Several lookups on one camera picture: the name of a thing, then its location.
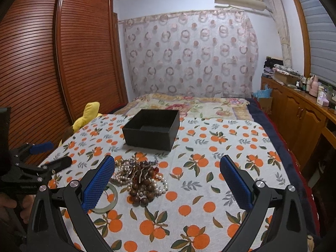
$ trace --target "human hand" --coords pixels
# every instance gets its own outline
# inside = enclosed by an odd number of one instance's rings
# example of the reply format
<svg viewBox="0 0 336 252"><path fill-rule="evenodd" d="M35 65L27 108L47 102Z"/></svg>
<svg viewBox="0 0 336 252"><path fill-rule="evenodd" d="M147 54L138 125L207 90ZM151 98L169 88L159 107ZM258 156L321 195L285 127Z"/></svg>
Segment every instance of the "human hand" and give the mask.
<svg viewBox="0 0 336 252"><path fill-rule="evenodd" d="M22 201L22 208L23 210L20 213L21 218L25 224L28 224L29 217L31 213L31 208L33 207L34 203L34 196L33 195L26 195ZM5 208L16 208L16 201L11 199L5 193L0 193L0 219L9 222L9 215Z"/></svg>
<svg viewBox="0 0 336 252"><path fill-rule="evenodd" d="M25 224L29 223L29 217L31 213L31 208L33 207L35 197L33 195L26 195L22 201L23 210L20 212L20 216Z"/></svg>
<svg viewBox="0 0 336 252"><path fill-rule="evenodd" d="M9 215L5 208L16 208L16 201L5 193L0 193L0 219L9 222Z"/></svg>

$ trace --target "blue gripper pad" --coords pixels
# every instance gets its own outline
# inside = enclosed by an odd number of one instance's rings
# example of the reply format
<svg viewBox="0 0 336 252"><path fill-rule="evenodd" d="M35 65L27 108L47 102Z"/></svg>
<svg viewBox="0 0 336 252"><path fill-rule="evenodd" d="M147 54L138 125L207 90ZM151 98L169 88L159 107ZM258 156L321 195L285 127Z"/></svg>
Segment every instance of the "blue gripper pad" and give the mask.
<svg viewBox="0 0 336 252"><path fill-rule="evenodd" d="M53 149L54 149L54 144L49 141L49 142L45 142L42 144L33 145L29 149L29 153L31 155L38 155L38 154L42 154L46 151L53 150Z"/></svg>
<svg viewBox="0 0 336 252"><path fill-rule="evenodd" d="M112 156L108 156L104 164L100 167L91 182L83 192L82 209L88 212L94 209L104 192L104 189L114 173L115 163Z"/></svg>
<svg viewBox="0 0 336 252"><path fill-rule="evenodd" d="M250 211L253 208L252 194L244 180L238 173L235 164L228 156L223 156L220 161L220 170L239 208Z"/></svg>

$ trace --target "window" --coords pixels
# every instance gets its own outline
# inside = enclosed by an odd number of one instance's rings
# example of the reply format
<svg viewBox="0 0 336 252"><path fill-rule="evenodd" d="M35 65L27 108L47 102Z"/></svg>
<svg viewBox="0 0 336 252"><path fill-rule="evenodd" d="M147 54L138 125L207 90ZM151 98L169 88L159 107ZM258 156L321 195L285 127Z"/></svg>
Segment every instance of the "window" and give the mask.
<svg viewBox="0 0 336 252"><path fill-rule="evenodd" d="M294 0L304 39L305 76L336 86L336 27L319 0Z"/></svg>

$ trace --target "open black box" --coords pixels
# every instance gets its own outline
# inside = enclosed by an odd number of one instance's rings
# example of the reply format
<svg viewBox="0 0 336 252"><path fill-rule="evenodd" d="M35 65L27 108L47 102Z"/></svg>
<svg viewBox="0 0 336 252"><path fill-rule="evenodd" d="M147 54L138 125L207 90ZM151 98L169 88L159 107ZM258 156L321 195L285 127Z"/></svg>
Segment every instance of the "open black box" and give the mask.
<svg viewBox="0 0 336 252"><path fill-rule="evenodd" d="M129 146L170 151L179 127L179 110L142 109L122 130Z"/></svg>

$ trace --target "wardrobe door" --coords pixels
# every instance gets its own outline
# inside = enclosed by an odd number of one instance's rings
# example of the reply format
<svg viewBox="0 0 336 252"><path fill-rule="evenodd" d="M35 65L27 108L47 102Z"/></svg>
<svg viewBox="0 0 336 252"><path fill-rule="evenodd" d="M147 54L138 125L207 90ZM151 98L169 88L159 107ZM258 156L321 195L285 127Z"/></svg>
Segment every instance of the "wardrobe door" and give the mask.
<svg viewBox="0 0 336 252"><path fill-rule="evenodd" d="M112 30L112 0L63 0L58 32L62 84L74 119L88 102L108 113L122 102Z"/></svg>
<svg viewBox="0 0 336 252"><path fill-rule="evenodd" d="M55 69L57 0L15 0L0 23L0 106L12 107L9 147L52 141L70 126ZM50 152L30 157L39 163Z"/></svg>

